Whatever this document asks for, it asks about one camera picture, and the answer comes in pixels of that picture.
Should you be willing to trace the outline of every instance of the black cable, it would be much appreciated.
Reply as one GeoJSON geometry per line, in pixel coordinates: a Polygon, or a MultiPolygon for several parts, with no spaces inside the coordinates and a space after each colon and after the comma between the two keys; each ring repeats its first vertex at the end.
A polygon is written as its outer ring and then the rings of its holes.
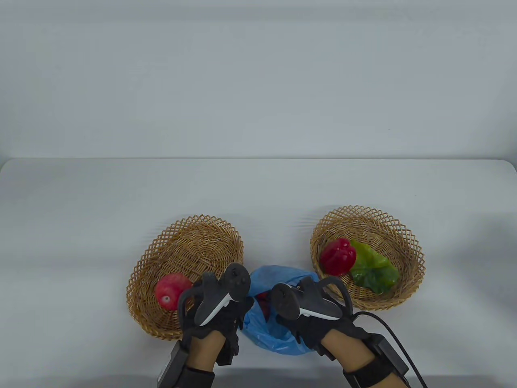
{"type": "Polygon", "coordinates": [[[413,360],[411,360],[411,357],[409,357],[409,354],[407,354],[406,349],[404,349],[404,347],[400,343],[399,339],[397,338],[397,336],[395,335],[393,330],[388,326],[388,324],[386,322],[384,322],[381,318],[379,318],[377,315],[375,315],[375,314],[373,314],[371,312],[368,312],[368,311],[359,311],[359,312],[355,313],[354,315],[352,315],[352,322],[355,321],[357,319],[357,317],[359,317],[360,315],[367,315],[369,317],[375,318],[377,321],[379,321],[386,328],[386,330],[389,332],[389,334],[393,337],[393,339],[395,340],[395,342],[399,346],[400,350],[402,350],[402,353],[404,353],[404,356],[406,357],[407,361],[411,365],[411,368],[413,368],[413,371],[417,375],[417,378],[420,381],[420,384],[422,384],[422,387],[423,388],[428,388],[426,383],[424,382],[424,380],[422,378],[422,375],[420,374],[420,372],[418,371],[417,367],[413,363],[413,360]]]}

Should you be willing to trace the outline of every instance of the wrist strap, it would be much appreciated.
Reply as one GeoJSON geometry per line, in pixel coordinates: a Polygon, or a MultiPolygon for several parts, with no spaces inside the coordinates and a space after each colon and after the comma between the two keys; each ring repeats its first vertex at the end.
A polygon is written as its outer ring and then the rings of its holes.
{"type": "Polygon", "coordinates": [[[370,364],[363,368],[354,372],[343,371],[343,374],[353,388],[369,388],[383,381],[392,372],[392,365],[388,365],[379,357],[376,357],[370,364]]]}
{"type": "Polygon", "coordinates": [[[186,366],[174,388],[210,388],[215,376],[214,372],[206,372],[186,366]]]}

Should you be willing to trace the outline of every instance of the vr controller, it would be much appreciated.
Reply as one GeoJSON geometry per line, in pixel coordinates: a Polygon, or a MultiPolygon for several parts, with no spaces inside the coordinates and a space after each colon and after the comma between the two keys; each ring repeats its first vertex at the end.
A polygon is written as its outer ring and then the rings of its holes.
{"type": "Polygon", "coordinates": [[[203,295],[203,301],[194,315],[194,324],[204,326],[230,301],[243,301],[250,291],[250,286],[250,274],[239,263],[232,263],[226,267],[220,280],[213,272],[205,272],[202,276],[201,285],[185,291],[179,298],[178,318],[181,329],[184,329],[187,300],[189,298],[203,295]]]}

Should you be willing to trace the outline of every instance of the white table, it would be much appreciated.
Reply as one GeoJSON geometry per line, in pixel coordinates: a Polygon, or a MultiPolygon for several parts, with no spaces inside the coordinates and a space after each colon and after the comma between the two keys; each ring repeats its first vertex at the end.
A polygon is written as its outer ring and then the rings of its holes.
{"type": "MultiPolygon", "coordinates": [[[[156,235],[192,214],[217,215],[241,233],[250,270],[310,269],[313,227],[348,204],[387,211],[420,240],[420,290],[381,316],[422,374],[452,379],[430,378],[435,386],[467,381],[452,376],[514,386],[517,176],[507,162],[14,159],[0,173],[0,388],[152,386],[172,344],[133,322],[125,287],[156,235]]],[[[262,369],[346,386],[336,363],[280,356],[244,336],[218,380],[256,383],[262,369]]]]}

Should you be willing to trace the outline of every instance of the hand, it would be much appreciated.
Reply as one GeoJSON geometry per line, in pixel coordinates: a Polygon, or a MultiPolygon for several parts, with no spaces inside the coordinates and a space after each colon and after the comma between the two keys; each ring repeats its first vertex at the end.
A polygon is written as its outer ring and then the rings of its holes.
{"type": "Polygon", "coordinates": [[[217,363],[228,365],[231,363],[232,357],[239,353],[237,328],[242,330],[244,315],[253,306],[254,300],[248,296],[241,302],[230,301],[206,325],[196,326],[194,316],[202,301],[202,295],[194,297],[194,306],[187,312],[184,319],[181,344],[190,348],[192,338],[204,339],[212,332],[219,332],[225,338],[225,342],[217,357],[217,363]]]}
{"type": "MultiPolygon", "coordinates": [[[[302,280],[297,288],[303,291],[303,282],[312,282],[311,279],[302,280]]],[[[355,327],[351,314],[348,309],[346,309],[343,305],[333,299],[329,294],[327,294],[323,289],[319,289],[321,296],[324,299],[327,299],[333,303],[335,303],[343,313],[342,318],[336,321],[326,320],[322,318],[316,318],[313,316],[306,317],[304,315],[300,315],[296,320],[288,320],[283,318],[280,315],[277,315],[277,322],[281,325],[287,327],[291,333],[295,336],[298,343],[303,340],[305,345],[309,349],[316,350],[320,355],[327,355],[330,358],[333,358],[331,353],[325,349],[325,347],[321,344],[322,339],[329,333],[332,329],[335,329],[349,337],[357,338],[357,339],[367,339],[370,334],[365,332],[360,327],[355,327]]]]}

